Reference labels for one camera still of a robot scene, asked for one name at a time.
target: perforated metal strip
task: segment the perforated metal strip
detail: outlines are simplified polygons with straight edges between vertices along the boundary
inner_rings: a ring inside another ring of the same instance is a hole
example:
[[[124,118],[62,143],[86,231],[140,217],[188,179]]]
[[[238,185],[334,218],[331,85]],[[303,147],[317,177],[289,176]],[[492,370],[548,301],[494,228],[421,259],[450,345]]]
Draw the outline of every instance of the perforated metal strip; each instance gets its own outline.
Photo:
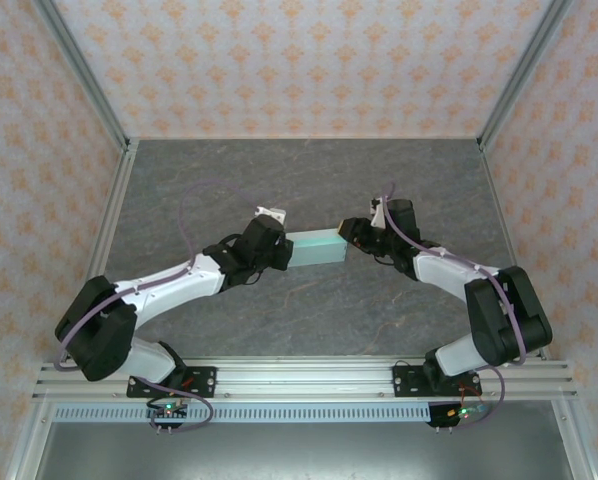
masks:
[[[151,410],[137,404],[60,403],[57,423],[143,423]],[[200,405],[188,405],[184,421],[197,422],[207,415]],[[181,417],[162,422],[181,422]],[[216,423],[363,423],[430,421],[427,403],[226,403],[215,405]]]

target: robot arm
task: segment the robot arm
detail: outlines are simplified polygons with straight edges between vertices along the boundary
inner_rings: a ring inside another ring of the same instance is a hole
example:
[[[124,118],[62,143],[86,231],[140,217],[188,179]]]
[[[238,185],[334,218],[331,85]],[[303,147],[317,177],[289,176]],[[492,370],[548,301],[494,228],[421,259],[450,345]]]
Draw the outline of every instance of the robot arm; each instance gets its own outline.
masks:
[[[399,237],[386,222],[388,208],[397,227],[411,240],[442,256],[423,252]],[[412,202],[381,199],[371,203],[373,219],[349,218],[339,234],[364,253],[390,257],[394,268],[415,281],[430,283],[466,303],[471,333],[426,355],[431,383],[445,381],[485,365],[498,366],[519,356],[510,318],[485,274],[454,260],[440,245],[422,240]],[[552,341],[552,330],[526,272],[516,266],[481,267],[502,286],[514,309],[526,350]]]
[[[148,343],[134,333],[157,315],[195,298],[245,285],[266,268],[286,270],[293,243],[286,239],[285,212],[259,207],[243,234],[205,248],[194,262],[129,281],[104,276],[86,282],[55,330],[62,341],[102,301],[129,292],[95,315],[68,343],[67,351],[90,381],[114,372],[180,388],[185,365],[165,343]]]

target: light blue block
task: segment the light blue block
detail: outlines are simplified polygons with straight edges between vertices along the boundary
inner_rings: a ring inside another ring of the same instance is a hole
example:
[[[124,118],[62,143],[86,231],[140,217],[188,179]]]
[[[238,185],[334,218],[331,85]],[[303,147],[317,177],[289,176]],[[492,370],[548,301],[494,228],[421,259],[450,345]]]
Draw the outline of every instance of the light blue block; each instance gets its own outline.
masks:
[[[348,242],[339,236],[336,228],[288,233],[286,237],[294,242],[289,267],[343,262],[346,259]]]

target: patterned wallpaper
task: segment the patterned wallpaper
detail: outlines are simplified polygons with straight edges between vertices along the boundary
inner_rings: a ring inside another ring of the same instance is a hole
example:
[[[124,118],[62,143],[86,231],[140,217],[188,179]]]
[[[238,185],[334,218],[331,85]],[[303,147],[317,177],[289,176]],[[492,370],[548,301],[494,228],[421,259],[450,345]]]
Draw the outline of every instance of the patterned wallpaper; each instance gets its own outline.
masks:
[[[575,0],[488,161],[598,449],[598,0]]]
[[[30,0],[0,0],[0,480],[118,152]]]
[[[58,0],[130,136],[476,137],[549,0]]]

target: orange floral pattern wall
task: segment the orange floral pattern wall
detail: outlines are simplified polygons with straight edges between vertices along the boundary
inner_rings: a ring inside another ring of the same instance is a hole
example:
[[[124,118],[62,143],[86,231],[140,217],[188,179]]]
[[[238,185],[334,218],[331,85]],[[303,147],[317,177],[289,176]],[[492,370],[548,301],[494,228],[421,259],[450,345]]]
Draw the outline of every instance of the orange floral pattern wall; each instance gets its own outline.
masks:
[[[130,136],[472,137],[549,0],[59,0]]]
[[[487,156],[598,448],[598,0],[574,2],[544,55]]]
[[[0,479],[119,152],[30,0],[0,0]]]

